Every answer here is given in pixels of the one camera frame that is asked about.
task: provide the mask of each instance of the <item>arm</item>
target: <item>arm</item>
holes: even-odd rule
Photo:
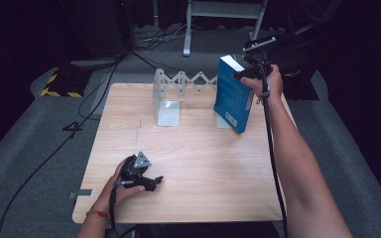
[[[98,196],[97,200],[91,206],[89,210],[97,210],[104,213],[109,213],[109,198],[110,192],[113,186],[114,181],[117,178],[117,175],[120,172],[124,162],[120,163],[117,166],[117,169],[114,175],[108,180],[106,185],[103,188],[103,191]],[[141,191],[144,191],[145,188],[143,186],[134,186],[130,188],[125,188],[120,186],[116,191],[116,203],[115,206],[122,202],[124,199],[137,194]],[[100,217],[98,215],[89,214],[85,217],[84,223],[82,224],[80,230],[76,234],[76,238],[81,237],[104,237],[105,229],[106,229],[107,220],[104,217]]]
[[[281,94],[283,81],[278,67],[268,76],[268,98],[277,173],[286,197],[291,237],[352,237],[321,174],[311,148],[288,115]],[[262,82],[241,81],[262,94]]]

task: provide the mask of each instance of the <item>black wire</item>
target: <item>black wire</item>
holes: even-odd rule
[[[98,88],[100,88],[101,85],[103,85],[103,83],[106,81],[106,77],[107,77],[107,73],[110,71],[110,69],[108,71],[106,71],[106,73],[104,73],[104,79],[100,82],[100,84],[98,84],[81,102],[81,104],[79,104],[79,107],[78,107],[78,115],[85,118],[86,116],[82,115],[81,113],[81,106],[82,104],[85,102],[86,99],[88,99],[88,97],[90,95],[92,95]],[[94,121],[99,121],[100,119],[98,118],[88,118],[89,120],[94,120]]]
[[[117,65],[119,65],[120,61],[116,64],[116,66],[113,67],[113,70],[111,71],[111,74],[110,74],[110,77],[109,77],[109,81],[107,83],[107,86],[104,90],[104,94],[106,94],[107,92],[107,89],[110,85],[110,81],[111,81],[111,78],[113,76],[113,72],[114,70],[116,69]],[[20,193],[20,191],[24,188],[24,186],[30,181],[30,179],[66,144],[66,142],[71,138],[71,136],[73,136],[77,131],[78,129],[80,129],[80,127],[89,119],[89,117],[94,113],[94,111],[97,109],[97,107],[100,105],[100,103],[102,102],[103,100],[103,97],[100,98],[100,100],[98,101],[97,105],[95,105],[94,109],[92,109],[92,111],[88,114],[88,116],[86,116],[82,121],[81,123],[79,123],[79,125],[77,127],[75,127],[72,132],[63,140],[63,142],[27,177],[26,180],[24,180],[24,182],[21,184],[21,186],[17,189],[17,191],[14,193],[14,195],[12,196],[11,200],[9,201],[8,205],[6,206],[5,210],[4,210],[4,213],[2,214],[1,216],[1,220],[0,220],[0,235],[1,235],[1,231],[2,231],[2,227],[3,227],[3,224],[4,224],[4,220],[5,220],[5,217],[6,217],[6,214],[8,213],[8,210],[9,208],[11,207],[12,203],[14,202],[15,198],[17,197],[17,195]]]
[[[261,74],[262,74],[262,82],[263,82],[263,93],[268,92],[268,82],[267,77],[265,75],[265,70],[263,65],[260,66]],[[268,106],[268,97],[263,96],[262,102],[264,105],[264,114],[265,114],[265,122],[267,127],[267,135],[268,135],[268,146],[269,146],[269,153],[270,153],[270,159],[271,159],[271,168],[272,168],[272,174],[274,176],[274,182],[275,182],[275,190],[277,191],[278,201],[280,203],[281,207],[281,215],[283,216],[283,229],[284,229],[284,237],[288,237],[288,230],[287,230],[287,213],[286,213],[286,207],[284,205],[284,199],[283,195],[281,194],[281,188],[280,188],[280,181],[278,179],[277,174],[277,168],[275,165],[275,156],[274,156],[274,143],[272,140],[272,133],[271,133],[271,120],[269,116],[269,106]]]
[[[139,56],[138,54],[136,54],[136,53],[135,53],[134,51],[132,51],[132,50],[129,50],[129,51],[130,51],[135,57],[141,59],[141,60],[144,61],[147,65],[149,65],[149,66],[151,66],[153,69],[157,70],[157,68],[156,68],[154,65],[150,64],[146,59],[142,58],[141,56]]]

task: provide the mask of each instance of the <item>white shelf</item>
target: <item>white shelf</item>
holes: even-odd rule
[[[261,4],[192,2],[191,15],[202,17],[225,17],[257,19],[263,7]]]
[[[188,0],[187,33],[185,37],[184,57],[191,55],[191,17],[257,19],[254,32],[249,34],[250,40],[255,40],[258,37],[267,3],[268,0],[263,0],[262,3],[259,4],[199,2]]]

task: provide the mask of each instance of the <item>red bracelet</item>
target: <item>red bracelet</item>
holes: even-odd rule
[[[110,220],[110,215],[108,213],[102,212],[102,211],[97,211],[97,210],[90,210],[86,212],[86,215],[98,215],[100,217],[106,218],[107,221]]]

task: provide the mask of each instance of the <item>hand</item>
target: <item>hand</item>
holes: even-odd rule
[[[280,99],[283,93],[283,78],[281,78],[280,70],[275,64],[271,65],[272,72],[268,75],[267,81],[271,87],[270,99]],[[248,87],[251,87],[255,94],[259,97],[263,93],[262,80],[257,80],[249,77],[242,77],[240,81]]]
[[[116,171],[114,172],[113,176],[110,177],[109,181],[106,183],[106,185],[103,188],[103,191],[98,196],[97,200],[94,202],[94,204],[91,207],[91,210],[99,210],[108,213],[109,212],[109,198],[110,198],[110,192],[113,188],[113,183],[116,181],[117,176],[120,173],[120,170],[122,169],[123,164],[125,163],[125,160],[122,161],[116,168]],[[130,188],[125,188],[123,185],[119,186],[116,190],[116,203],[119,204],[126,198],[133,196],[135,194],[140,193],[141,191],[144,191],[145,188],[141,185],[133,186]]]

